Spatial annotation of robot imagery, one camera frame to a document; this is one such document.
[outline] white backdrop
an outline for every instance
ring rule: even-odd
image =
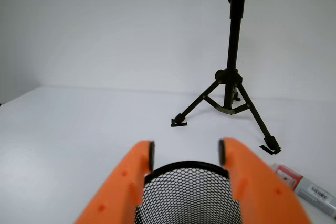
[[[0,102],[41,84],[199,93],[228,35],[227,0],[0,0]],[[246,0],[246,90],[334,100],[335,37],[335,0]]]

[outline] black mesh basket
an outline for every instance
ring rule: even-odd
[[[236,224],[241,220],[228,172],[212,164],[185,161],[146,176],[135,224]]]

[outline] tripod foot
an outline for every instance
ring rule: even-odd
[[[235,92],[234,96],[233,96],[233,100],[240,102],[240,98],[238,97],[239,93],[238,91]]]
[[[187,126],[188,123],[182,123],[185,119],[185,116],[182,114],[178,114],[174,119],[172,119],[172,127],[178,126]]]
[[[179,126],[187,126],[188,123],[176,123],[174,119],[172,119],[172,127],[179,127]]]
[[[279,147],[278,142],[276,141],[274,136],[266,136],[264,138],[268,148],[264,145],[260,146],[260,148],[262,148],[264,151],[266,151],[267,153],[273,155],[273,154],[278,154],[279,152],[281,152],[281,148]]]

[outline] white table surface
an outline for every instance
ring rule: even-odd
[[[188,126],[171,128],[171,118],[196,97],[41,87],[2,106],[0,223],[74,222],[139,140],[155,140],[158,168],[184,160],[218,164],[218,139],[234,137],[267,164],[287,165],[336,195],[334,103],[253,99],[282,147],[271,156],[259,148],[264,137],[250,111],[229,116],[202,102]],[[312,223],[335,223],[301,202]]]

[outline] black tripod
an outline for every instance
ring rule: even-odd
[[[258,111],[254,107],[250,97],[248,96],[247,92],[243,87],[242,84],[243,78],[238,74],[238,70],[236,69],[240,21],[243,18],[244,1],[245,0],[229,0],[229,3],[231,4],[230,8],[231,27],[230,27],[229,50],[228,50],[226,69],[217,71],[215,75],[216,79],[215,82],[212,83],[211,86],[207,88],[207,90],[205,90],[185,111],[178,114],[174,119],[172,119],[172,127],[187,125],[187,123],[183,123],[185,117],[203,100],[208,102],[212,107],[214,107],[218,111],[229,115],[238,114],[239,112],[250,109],[252,115],[259,124],[259,127],[265,136],[264,140],[269,149],[264,145],[260,147],[271,155],[278,154],[281,151],[281,148],[279,147],[279,144],[274,138],[274,136],[271,136],[269,131],[267,130]],[[217,88],[221,84],[225,84],[223,107],[208,96],[212,91],[214,91],[215,88]],[[242,94],[246,103],[244,105],[232,109],[233,101],[234,100],[240,101],[240,98],[238,98],[237,89]]]

